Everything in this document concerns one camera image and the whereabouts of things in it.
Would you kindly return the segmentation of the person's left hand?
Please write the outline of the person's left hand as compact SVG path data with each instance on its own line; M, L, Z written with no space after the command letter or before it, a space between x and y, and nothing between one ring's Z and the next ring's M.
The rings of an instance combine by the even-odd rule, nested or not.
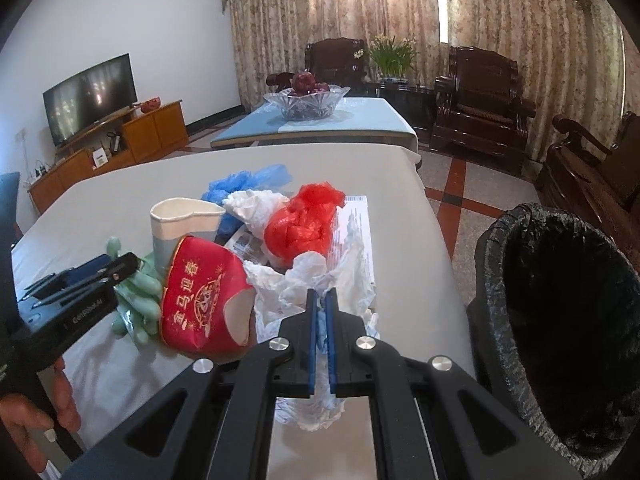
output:
M53 369L52 403L58 414L58 422L69 432L77 432L81 426L81 418L73 398L73 387L64 373L64 359L59 358L53 364ZM28 430L50 430L54 427L53 419L26 396L11 393L1 400L1 420L30 468L36 474L42 474L48 460Z

